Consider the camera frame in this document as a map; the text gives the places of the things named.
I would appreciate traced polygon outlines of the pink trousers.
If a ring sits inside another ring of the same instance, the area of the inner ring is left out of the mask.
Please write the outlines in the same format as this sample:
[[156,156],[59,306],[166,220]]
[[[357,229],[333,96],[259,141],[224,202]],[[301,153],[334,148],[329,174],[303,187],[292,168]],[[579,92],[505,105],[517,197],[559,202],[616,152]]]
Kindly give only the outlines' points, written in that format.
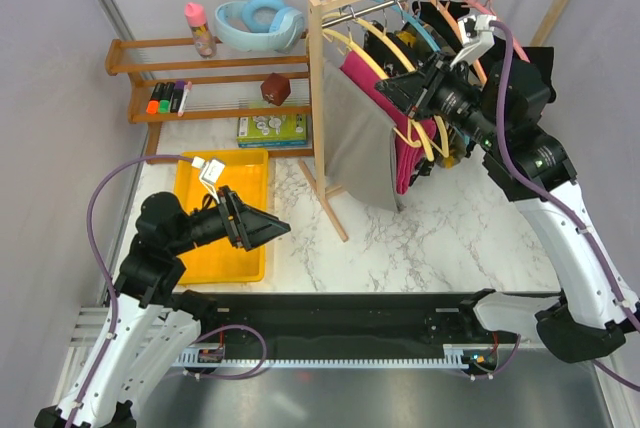
[[[408,127],[408,118],[375,89],[375,84],[380,81],[380,78],[374,70],[355,52],[350,52],[346,56],[340,69],[378,104],[393,120],[396,127],[402,132],[402,135],[405,136]],[[418,147],[411,147],[398,135],[395,135],[395,147],[397,161],[396,191],[398,194],[404,195],[411,185],[411,177],[414,174],[416,166],[425,157],[425,152],[421,144]]]

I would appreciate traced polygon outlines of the yellow hanger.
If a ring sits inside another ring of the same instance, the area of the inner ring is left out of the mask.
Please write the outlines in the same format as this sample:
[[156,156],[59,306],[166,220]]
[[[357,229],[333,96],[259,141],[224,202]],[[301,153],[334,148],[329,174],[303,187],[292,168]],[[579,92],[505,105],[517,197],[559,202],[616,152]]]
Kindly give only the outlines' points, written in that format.
[[[355,52],[360,57],[360,59],[373,70],[378,80],[388,79],[388,76],[384,72],[384,70],[352,39],[330,28],[323,29],[322,36],[330,43],[333,43],[335,41],[342,43],[348,52]],[[396,133],[397,137],[407,146],[412,148],[420,148],[424,152],[426,159],[429,162],[433,162],[435,160],[435,156],[428,137],[424,136],[424,138],[427,140],[427,146],[423,145],[422,138],[420,138],[419,140],[413,140],[411,138],[411,129],[413,126],[414,124],[412,122],[409,122],[407,124],[406,134],[403,134],[397,127],[394,127],[393,131]]]
[[[372,33],[375,37],[377,37],[387,48],[395,55],[395,57],[404,65],[408,72],[413,72],[416,70],[415,66],[409,61],[409,59],[404,55],[404,53],[400,50],[400,48],[391,41],[391,39],[382,31],[377,29],[370,22],[363,20],[361,18],[357,18],[355,13],[351,14],[351,18],[353,21],[363,28],[366,28],[369,33]],[[421,146],[425,152],[426,158],[428,161],[433,162],[435,160],[435,155],[433,150],[439,152],[443,158],[447,158],[450,155],[449,150],[449,137],[447,132],[447,127],[442,118],[438,115],[434,117],[435,124],[438,129],[438,133],[440,135],[441,144],[438,145],[435,143],[425,132],[422,124],[414,119],[407,119],[407,134],[401,135],[400,138],[407,144],[412,147]]]

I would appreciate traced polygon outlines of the grey trousers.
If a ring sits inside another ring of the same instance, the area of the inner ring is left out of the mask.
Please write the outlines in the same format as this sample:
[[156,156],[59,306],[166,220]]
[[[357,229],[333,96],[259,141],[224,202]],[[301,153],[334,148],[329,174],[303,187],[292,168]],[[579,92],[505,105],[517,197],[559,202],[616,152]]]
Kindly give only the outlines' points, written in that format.
[[359,202],[398,213],[392,119],[329,61],[323,89],[325,173]]

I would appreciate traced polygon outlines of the blue hanger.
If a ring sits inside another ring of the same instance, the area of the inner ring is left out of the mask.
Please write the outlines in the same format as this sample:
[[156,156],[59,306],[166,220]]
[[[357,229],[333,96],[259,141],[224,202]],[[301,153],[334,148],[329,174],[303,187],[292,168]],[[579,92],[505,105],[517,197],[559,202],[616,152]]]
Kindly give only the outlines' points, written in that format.
[[382,11],[374,14],[370,19],[370,23],[386,35],[388,33],[395,33],[396,31],[403,30],[404,28],[409,26],[415,29],[422,36],[422,38],[432,48],[433,53],[439,52],[441,50],[440,44],[423,25],[423,23],[416,19],[413,14],[407,13],[402,7],[399,7],[397,4],[391,5],[386,9],[383,9]]

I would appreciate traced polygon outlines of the orange hanger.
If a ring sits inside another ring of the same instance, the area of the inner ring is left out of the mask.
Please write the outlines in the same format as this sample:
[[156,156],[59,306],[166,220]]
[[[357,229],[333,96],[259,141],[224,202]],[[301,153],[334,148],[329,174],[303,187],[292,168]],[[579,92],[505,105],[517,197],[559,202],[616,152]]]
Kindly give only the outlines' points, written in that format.
[[420,12],[420,20],[437,32],[446,46],[454,52],[462,48],[457,21],[439,0],[419,0],[413,4],[413,10]]

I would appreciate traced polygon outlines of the black white patterned trousers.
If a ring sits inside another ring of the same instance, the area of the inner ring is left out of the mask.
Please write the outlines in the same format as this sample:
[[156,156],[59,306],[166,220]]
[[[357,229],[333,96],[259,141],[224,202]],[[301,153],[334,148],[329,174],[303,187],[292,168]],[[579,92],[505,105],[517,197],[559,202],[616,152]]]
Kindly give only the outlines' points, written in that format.
[[[420,69],[424,65],[425,59],[413,48],[413,43],[415,42],[413,35],[396,32],[388,33],[387,37],[404,54],[414,68]],[[371,31],[365,33],[363,49],[390,78],[409,72],[409,69],[405,67],[395,53]]]

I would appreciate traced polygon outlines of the camouflage yellow trousers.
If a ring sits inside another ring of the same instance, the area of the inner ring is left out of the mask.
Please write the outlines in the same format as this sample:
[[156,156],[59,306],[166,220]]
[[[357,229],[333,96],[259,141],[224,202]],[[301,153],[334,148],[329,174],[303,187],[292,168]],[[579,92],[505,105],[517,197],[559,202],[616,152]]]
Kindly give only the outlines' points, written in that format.
[[[428,60],[433,53],[430,45],[422,38],[422,36],[413,28],[407,26],[403,30],[396,31],[395,35],[400,40],[401,48],[406,47],[408,49],[406,57],[414,64],[416,68],[420,68]],[[421,132],[424,132],[424,136],[428,137],[432,141],[432,149],[434,150],[435,163],[444,169],[451,169],[455,165],[459,164],[464,157],[468,157],[466,152],[467,144],[465,137],[459,134],[452,125],[444,122],[443,125],[447,128],[447,142],[449,146],[449,156],[444,157],[435,148],[435,143],[440,143],[440,146],[444,145],[441,140],[441,133],[439,126],[436,126],[436,132],[434,135],[428,135],[425,128],[419,129],[415,121],[409,121],[409,134],[407,137],[412,141],[420,141],[422,146],[425,143],[420,136]]]

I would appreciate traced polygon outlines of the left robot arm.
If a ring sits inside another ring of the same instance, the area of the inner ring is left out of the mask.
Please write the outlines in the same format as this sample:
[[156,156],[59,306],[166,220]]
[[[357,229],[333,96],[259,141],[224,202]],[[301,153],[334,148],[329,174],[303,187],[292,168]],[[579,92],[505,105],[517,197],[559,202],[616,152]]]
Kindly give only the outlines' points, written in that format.
[[216,336],[214,303],[193,291],[173,292],[185,272],[181,254],[222,239],[251,251],[291,230],[226,186],[218,196],[218,203],[191,213],[170,192],[143,202],[87,363],[67,395],[40,410],[35,426],[133,427],[183,350]]

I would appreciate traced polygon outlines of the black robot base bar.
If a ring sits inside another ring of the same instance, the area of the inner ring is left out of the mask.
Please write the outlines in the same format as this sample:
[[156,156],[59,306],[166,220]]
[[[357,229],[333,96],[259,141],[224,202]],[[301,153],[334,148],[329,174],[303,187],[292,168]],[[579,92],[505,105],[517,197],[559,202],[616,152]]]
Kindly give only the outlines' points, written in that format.
[[171,295],[165,308],[183,308],[205,333],[247,325],[254,334],[225,334],[228,360],[356,361],[434,358],[447,344],[515,341],[516,328],[488,330],[472,307],[476,293],[220,293],[188,290]]

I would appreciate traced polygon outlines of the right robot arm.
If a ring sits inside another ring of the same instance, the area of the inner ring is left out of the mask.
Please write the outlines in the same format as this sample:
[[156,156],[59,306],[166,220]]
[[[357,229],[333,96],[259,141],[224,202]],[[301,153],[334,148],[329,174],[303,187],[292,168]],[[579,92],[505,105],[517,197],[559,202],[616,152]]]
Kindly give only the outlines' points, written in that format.
[[484,290],[458,316],[467,340],[492,331],[541,342],[556,358],[604,358],[639,322],[639,298],[623,282],[591,224],[576,170],[563,145],[538,124],[550,89],[538,68],[520,59],[494,64],[483,87],[433,55],[421,69],[376,83],[408,118],[441,117],[484,152],[483,165],[525,217],[560,286],[545,297]]

